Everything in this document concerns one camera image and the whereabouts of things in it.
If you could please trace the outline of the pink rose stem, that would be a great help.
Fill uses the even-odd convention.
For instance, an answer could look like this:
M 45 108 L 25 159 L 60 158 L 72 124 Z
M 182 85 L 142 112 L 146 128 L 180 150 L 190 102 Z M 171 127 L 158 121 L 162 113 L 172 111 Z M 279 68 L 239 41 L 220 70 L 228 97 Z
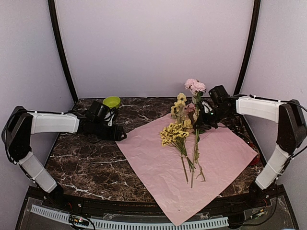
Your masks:
M 204 83 L 200 82 L 199 80 L 187 79 L 186 82 L 185 82 L 185 89 L 189 90 L 192 94 L 192 103 L 195 105 L 196 115 L 197 115 L 197 118 L 198 118 L 199 112 L 201 110 L 200 109 L 201 97 L 206 92 L 206 86 L 205 86 Z M 192 154 L 192 160 L 191 161 L 192 161 L 194 167 L 198 166 L 198 168 L 199 168 L 199 174 L 196 176 L 196 178 L 198 178 L 200 176 L 202 178 L 202 181 L 205 182 L 206 179 L 205 179 L 205 176 L 203 174 L 202 167 L 199 163 L 200 153 L 199 153 L 198 142 L 200 140 L 200 137 L 199 137 L 200 132 L 201 132 L 200 129 L 196 129 L 196 130 L 193 129 L 193 134 L 195 135 L 195 138 L 194 138 L 193 154 Z M 194 173 L 195 173 L 195 168 L 194 168 L 194 171 L 191 173 L 191 183 L 190 183 L 191 188 L 193 188 Z

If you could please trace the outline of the small yellow flower bunch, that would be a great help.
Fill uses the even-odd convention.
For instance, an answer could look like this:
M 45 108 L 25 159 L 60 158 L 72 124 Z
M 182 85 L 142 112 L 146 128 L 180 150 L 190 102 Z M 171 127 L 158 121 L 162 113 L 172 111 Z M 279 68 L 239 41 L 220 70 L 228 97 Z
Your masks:
M 194 171 L 194 166 L 190 160 L 186 148 L 186 139 L 189 136 L 189 127 L 186 127 L 184 123 L 170 123 L 167 127 L 164 127 L 160 132 L 161 145 L 171 146 L 179 151 L 184 175 L 186 182 L 189 183 L 187 168 L 185 163 L 188 164 L 189 172 Z

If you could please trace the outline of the pink purple wrapping paper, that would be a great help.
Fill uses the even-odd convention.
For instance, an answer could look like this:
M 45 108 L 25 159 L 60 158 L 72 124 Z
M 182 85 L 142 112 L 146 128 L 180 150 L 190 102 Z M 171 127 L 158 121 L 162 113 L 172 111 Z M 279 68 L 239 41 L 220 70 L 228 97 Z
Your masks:
M 199 165 L 191 173 L 176 148 L 162 145 L 160 133 L 171 122 L 165 115 L 130 131 L 117 145 L 167 218 L 178 226 L 224 191 L 257 153 L 229 129 L 213 128 L 200 135 Z

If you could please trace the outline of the pink carnation stem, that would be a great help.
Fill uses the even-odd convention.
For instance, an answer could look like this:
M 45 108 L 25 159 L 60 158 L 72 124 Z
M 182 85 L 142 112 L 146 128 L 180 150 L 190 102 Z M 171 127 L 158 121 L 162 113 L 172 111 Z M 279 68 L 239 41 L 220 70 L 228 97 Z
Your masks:
M 186 107 L 186 112 L 187 112 L 188 118 L 194 124 L 197 120 L 195 105 L 193 103 L 188 104 Z

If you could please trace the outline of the pale yellow flower stem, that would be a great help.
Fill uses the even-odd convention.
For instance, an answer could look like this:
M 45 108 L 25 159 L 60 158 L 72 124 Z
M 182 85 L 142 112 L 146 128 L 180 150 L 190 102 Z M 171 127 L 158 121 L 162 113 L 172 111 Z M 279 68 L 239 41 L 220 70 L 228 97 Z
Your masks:
M 174 105 L 171 107 L 171 118 L 173 119 L 172 123 L 184 123 L 186 127 L 189 127 L 189 135 L 193 134 L 193 125 L 191 124 L 190 119 L 188 118 L 185 107 L 187 102 L 187 97 L 183 93 L 179 93 L 177 96 L 177 100 L 174 102 Z M 191 172 L 189 172 L 188 164 L 185 163 L 188 173 L 189 183 L 191 183 Z M 199 174 L 198 166 L 195 167 L 194 179 Z

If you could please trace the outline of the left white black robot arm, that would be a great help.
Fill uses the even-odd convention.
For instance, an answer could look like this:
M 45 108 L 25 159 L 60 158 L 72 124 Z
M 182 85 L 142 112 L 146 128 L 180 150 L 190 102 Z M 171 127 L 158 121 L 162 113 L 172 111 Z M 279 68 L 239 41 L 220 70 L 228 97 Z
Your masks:
M 19 165 L 30 180 L 49 194 L 49 201 L 57 209 L 63 209 L 68 199 L 62 188 L 33 154 L 31 136 L 39 133 L 81 133 L 99 140 L 122 141 L 127 135 L 122 126 L 113 123 L 117 112 L 98 101 L 83 113 L 32 111 L 17 106 L 6 122 L 1 139 L 10 163 Z

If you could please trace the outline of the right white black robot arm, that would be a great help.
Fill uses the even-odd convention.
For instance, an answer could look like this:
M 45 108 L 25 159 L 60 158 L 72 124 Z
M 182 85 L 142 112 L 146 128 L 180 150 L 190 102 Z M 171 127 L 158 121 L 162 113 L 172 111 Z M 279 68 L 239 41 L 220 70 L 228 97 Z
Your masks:
M 277 100 L 255 95 L 229 95 L 224 86 L 219 85 L 209 91 L 212 103 L 203 100 L 202 92 L 193 97 L 199 116 L 194 129 L 217 128 L 218 123 L 235 115 L 249 115 L 273 121 L 278 125 L 276 147 L 262 172 L 253 183 L 253 190 L 245 196 L 245 204 L 255 208 L 263 201 L 265 190 L 281 176 L 292 159 L 301 151 L 298 148 L 307 137 L 307 123 L 303 113 L 306 108 L 298 100 Z

